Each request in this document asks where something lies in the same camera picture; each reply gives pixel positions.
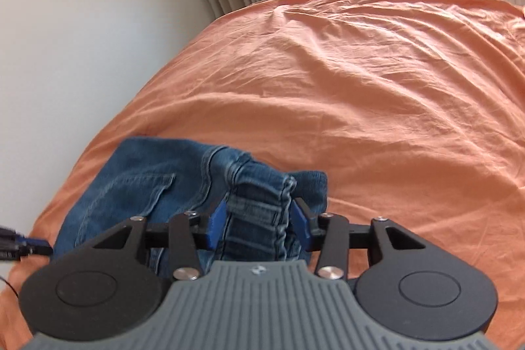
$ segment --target gray rubber grip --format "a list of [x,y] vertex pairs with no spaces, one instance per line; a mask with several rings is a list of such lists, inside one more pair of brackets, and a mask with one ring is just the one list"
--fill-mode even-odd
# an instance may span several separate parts
[[72,343],[41,334],[25,350],[497,350],[482,334],[430,343],[377,324],[348,285],[304,261],[216,261],[207,276],[175,282],[158,310],[123,335]]

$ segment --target metal screw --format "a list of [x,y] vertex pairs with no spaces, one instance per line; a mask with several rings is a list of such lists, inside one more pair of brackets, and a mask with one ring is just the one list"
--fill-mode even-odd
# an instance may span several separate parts
[[193,267],[180,267],[173,272],[173,277],[177,280],[195,280],[199,276],[199,271]]
[[324,279],[335,280],[342,278],[345,272],[343,272],[339,267],[327,265],[326,267],[321,267],[317,271],[317,274]]

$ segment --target bed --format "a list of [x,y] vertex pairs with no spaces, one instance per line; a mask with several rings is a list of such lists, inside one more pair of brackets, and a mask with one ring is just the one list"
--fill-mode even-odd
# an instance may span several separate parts
[[[503,0],[269,0],[211,24],[88,145],[35,222],[54,242],[68,210],[129,136],[250,151],[328,175],[328,210],[387,216],[484,271],[488,337],[525,330],[525,21]],[[351,273],[366,266],[351,258]],[[46,263],[16,265],[23,281]],[[0,345],[30,337],[10,290]]]

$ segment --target denim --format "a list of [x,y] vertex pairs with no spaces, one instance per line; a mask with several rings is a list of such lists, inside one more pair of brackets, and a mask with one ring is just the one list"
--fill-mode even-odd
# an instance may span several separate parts
[[[182,139],[124,140],[67,214],[54,246],[59,257],[131,216],[167,222],[187,210],[205,211],[226,199],[227,218],[214,251],[199,250],[205,272],[214,260],[287,261],[309,254],[290,224],[292,198],[326,210],[326,175],[282,173],[250,153]],[[149,268],[171,276],[168,250],[153,248]]]

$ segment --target jeans seam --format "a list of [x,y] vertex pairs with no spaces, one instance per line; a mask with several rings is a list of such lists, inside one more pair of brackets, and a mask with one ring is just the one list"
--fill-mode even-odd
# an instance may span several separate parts
[[212,159],[219,151],[225,148],[227,148],[227,146],[214,146],[204,153],[200,162],[200,177],[202,184],[200,185],[200,189],[195,197],[188,201],[188,207],[185,210],[195,210],[195,208],[202,205],[208,197],[209,190],[212,187],[212,178],[209,171]]
[[283,188],[281,189],[281,194],[279,195],[279,202],[281,204],[281,215],[280,215],[280,218],[279,218],[279,223],[277,224],[277,226],[275,227],[275,261],[279,261],[279,248],[277,247],[277,242],[278,242],[278,233],[279,233],[279,226],[282,225],[282,221],[283,221],[283,218],[284,218],[284,211],[285,211],[285,208],[283,206],[283,196],[284,196],[284,190],[286,188],[288,188],[289,184],[290,184],[290,197],[291,197],[291,193],[292,193],[292,180],[295,180],[295,178],[292,178],[290,175],[288,175],[285,180],[283,181]]
[[162,257],[162,254],[164,253],[165,249],[166,248],[160,248],[160,250],[158,251],[157,258],[155,260],[155,267],[154,267],[156,275],[158,275],[158,268],[159,268],[159,266],[161,264],[161,257]]
[[[228,169],[229,171],[225,174],[226,175],[226,184],[228,186],[228,189],[226,191],[226,203],[228,203],[229,196],[232,193],[235,194],[234,193],[234,188],[235,188],[235,179],[237,178],[237,174],[239,173],[241,168],[244,165],[246,165],[250,160],[251,160],[251,156],[250,156],[249,153],[241,152],[239,154],[239,156],[237,156],[237,159],[235,159],[231,163],[231,165],[230,165],[230,167]],[[226,250],[226,235],[227,235],[227,231],[229,229],[229,225],[230,225],[230,223],[232,221],[232,216],[233,216],[233,214],[229,213],[228,217],[226,219],[226,223],[224,224],[224,230],[222,231],[222,246],[221,246],[221,250],[220,250],[221,253],[220,253],[219,258],[218,258],[219,260],[222,260],[224,258],[224,252]],[[216,255],[217,255],[217,251],[215,251],[214,259],[217,259]]]
[[172,186],[173,181],[174,181],[175,177],[177,176],[175,173],[170,174],[170,175],[171,175],[170,181],[165,186],[162,187],[161,191],[159,191],[157,193],[155,198],[153,198],[154,192],[151,193],[150,199],[148,200],[148,207],[149,207],[148,210],[142,211],[138,215],[140,215],[140,216],[148,216],[149,214],[151,214],[151,212],[155,209],[155,206],[157,206],[158,200],[161,198],[161,195],[162,195],[162,193],[164,193],[164,190],[166,190],[167,188]]

